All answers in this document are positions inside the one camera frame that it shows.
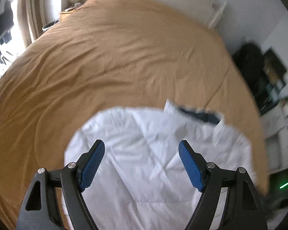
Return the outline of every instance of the blue gripper pad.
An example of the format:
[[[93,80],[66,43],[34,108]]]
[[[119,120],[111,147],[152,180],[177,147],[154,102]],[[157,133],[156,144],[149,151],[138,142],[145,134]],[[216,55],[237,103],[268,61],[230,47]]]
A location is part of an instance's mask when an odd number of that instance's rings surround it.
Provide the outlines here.
[[[193,187],[197,188],[198,191],[203,192],[204,184],[201,171],[191,157],[190,152],[187,150],[184,141],[179,143],[178,153]]]
[[[100,162],[104,154],[105,154],[105,145],[103,141],[100,141],[92,157],[90,158],[90,160],[88,161],[88,163],[81,172],[81,182],[78,186],[79,191],[81,193],[92,184],[92,181],[94,179],[94,176],[97,172],[97,169],[100,165]]]

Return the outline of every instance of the green light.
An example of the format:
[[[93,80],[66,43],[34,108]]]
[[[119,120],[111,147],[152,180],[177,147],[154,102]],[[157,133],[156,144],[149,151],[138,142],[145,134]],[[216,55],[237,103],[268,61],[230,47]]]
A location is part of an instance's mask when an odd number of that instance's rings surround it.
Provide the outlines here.
[[[283,186],[280,186],[280,189],[282,189],[283,187],[287,186],[288,185],[288,182],[285,183]]]

